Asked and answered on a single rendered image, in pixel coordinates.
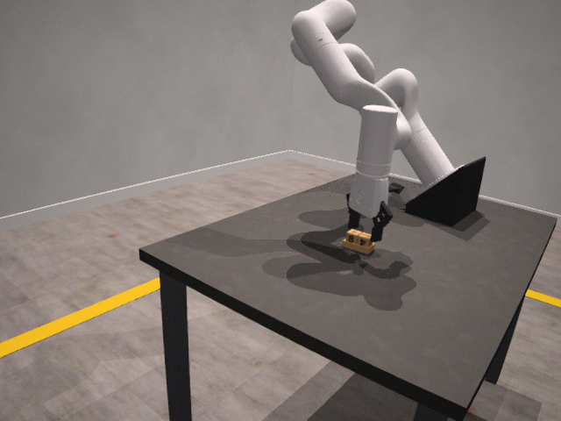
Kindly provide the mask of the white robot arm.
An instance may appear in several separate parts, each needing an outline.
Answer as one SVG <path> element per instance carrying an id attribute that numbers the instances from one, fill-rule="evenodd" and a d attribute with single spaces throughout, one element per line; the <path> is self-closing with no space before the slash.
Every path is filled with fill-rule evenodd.
<path id="1" fill-rule="evenodd" d="M 355 21 L 356 11 L 346 0 L 327 0 L 299 12 L 292 22 L 292 53 L 311 65 L 336 102 L 360 111 L 356 169 L 388 175 L 393 151 L 400 149 L 424 186 L 419 196 L 464 165 L 454 169 L 422 121 L 411 72 L 398 68 L 373 85 L 375 70 L 366 54 L 353 44 L 337 43 Z"/>

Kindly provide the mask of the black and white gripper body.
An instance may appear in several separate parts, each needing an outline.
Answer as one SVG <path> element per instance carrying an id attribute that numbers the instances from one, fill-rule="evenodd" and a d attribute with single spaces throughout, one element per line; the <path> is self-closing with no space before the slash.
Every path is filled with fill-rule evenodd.
<path id="1" fill-rule="evenodd" d="M 387 205 L 388 178 L 387 175 L 371 176 L 355 172 L 349 197 L 349 206 L 354 211 L 373 218 L 379 215 L 380 203 Z M 376 215 L 376 213 L 378 213 Z"/>

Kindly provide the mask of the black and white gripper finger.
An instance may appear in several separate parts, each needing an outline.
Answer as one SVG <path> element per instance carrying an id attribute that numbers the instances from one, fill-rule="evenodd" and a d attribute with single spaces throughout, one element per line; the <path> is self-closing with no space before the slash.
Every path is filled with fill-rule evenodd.
<path id="1" fill-rule="evenodd" d="M 393 214 L 384 201 L 380 203 L 380 211 L 378 213 L 379 215 L 373 218 L 374 227 L 372 228 L 371 242 L 377 242 L 382 239 L 383 227 L 385 227 L 393 217 Z M 380 218 L 379 222 L 377 218 Z"/>
<path id="2" fill-rule="evenodd" d="M 348 208 L 349 208 L 348 212 L 350 214 L 348 228 L 349 229 L 354 229 L 354 228 L 359 227 L 360 214 L 358 212 L 356 212 L 355 210 L 350 208 L 349 197 L 350 197 L 350 193 L 346 195 L 346 199 L 347 199 L 347 202 L 348 202 L 347 205 L 348 205 Z"/>

